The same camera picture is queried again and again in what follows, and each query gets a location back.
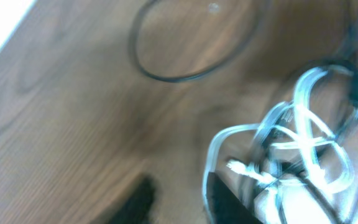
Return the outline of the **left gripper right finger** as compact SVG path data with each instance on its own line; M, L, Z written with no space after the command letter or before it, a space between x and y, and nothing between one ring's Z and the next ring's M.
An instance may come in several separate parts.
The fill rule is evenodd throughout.
M262 224L214 172L206 176L206 211L214 224Z

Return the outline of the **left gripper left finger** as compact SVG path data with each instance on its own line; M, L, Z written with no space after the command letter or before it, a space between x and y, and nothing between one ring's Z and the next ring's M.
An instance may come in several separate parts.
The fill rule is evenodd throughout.
M145 176L123 206L108 220L108 224L150 224L155 195L153 178Z

